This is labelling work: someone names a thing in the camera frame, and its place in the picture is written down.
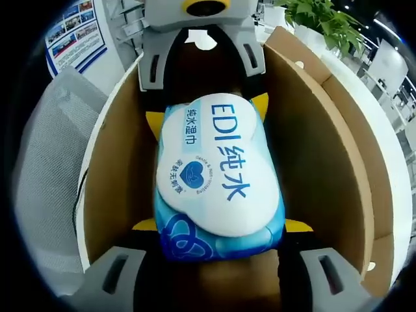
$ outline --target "gray mesh chair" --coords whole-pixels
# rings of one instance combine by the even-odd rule
[[[14,169],[18,226],[56,295],[83,281],[73,206],[88,139],[107,97],[73,68],[46,88],[23,130]]]

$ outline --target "cardboard flap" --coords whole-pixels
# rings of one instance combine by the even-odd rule
[[[270,99],[265,128],[287,218],[309,224],[364,274],[374,221],[369,181],[356,142],[314,79],[268,46],[265,58]]]
[[[120,87],[91,156],[84,203],[91,263],[136,223],[153,216],[157,142],[139,105],[137,76],[135,69]]]
[[[302,61],[304,70],[318,84],[322,84],[331,77],[331,72],[320,61],[320,59],[297,37],[286,31],[283,27],[276,27],[274,32],[268,37],[265,46],[287,57],[292,62]]]

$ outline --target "office ceiling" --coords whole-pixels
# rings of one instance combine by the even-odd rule
[[[416,15],[412,12],[413,6],[409,7],[411,1],[332,0],[332,2],[335,4],[334,8],[336,10],[347,12],[362,24],[368,26],[368,29],[360,27],[361,33],[374,43],[378,44],[379,41],[381,42],[384,39],[393,47],[398,47],[398,52],[408,65],[408,77],[416,85],[416,36],[414,35]],[[374,18],[398,34],[402,41],[376,24]],[[410,85],[406,80],[404,85],[410,91]]]

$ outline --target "gray plastic bracket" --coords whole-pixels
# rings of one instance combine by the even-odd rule
[[[85,282],[71,297],[78,311],[132,312],[138,270],[146,252],[112,247],[85,272]]]
[[[361,286],[358,271],[333,248],[303,251],[300,255],[311,281],[313,311],[364,312],[372,311],[378,303]],[[335,286],[331,288],[328,279]]]
[[[223,24],[219,25],[219,27],[228,35],[237,48],[247,77],[266,72],[263,48],[255,37],[255,26],[251,17],[246,18],[240,25]],[[247,49],[252,52],[252,57],[257,64],[255,68],[252,66]]]
[[[151,28],[146,28],[143,32],[143,58],[138,63],[140,89],[162,90],[164,69],[168,59],[169,51],[181,29],[170,32],[156,32]],[[154,60],[157,61],[155,80],[152,81],[152,66]]]
[[[265,73],[263,48],[255,37],[254,21],[246,18],[241,24],[218,25],[234,43],[243,61],[246,76]],[[182,29],[169,32],[157,32],[150,27],[143,32],[143,58],[138,63],[141,91],[163,90],[164,70],[172,45]],[[152,78],[152,66],[157,62]]]

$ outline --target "white wall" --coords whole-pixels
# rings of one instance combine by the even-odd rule
[[[408,66],[399,52],[383,40],[368,72],[377,80],[384,79],[387,92],[393,96],[403,83]]]

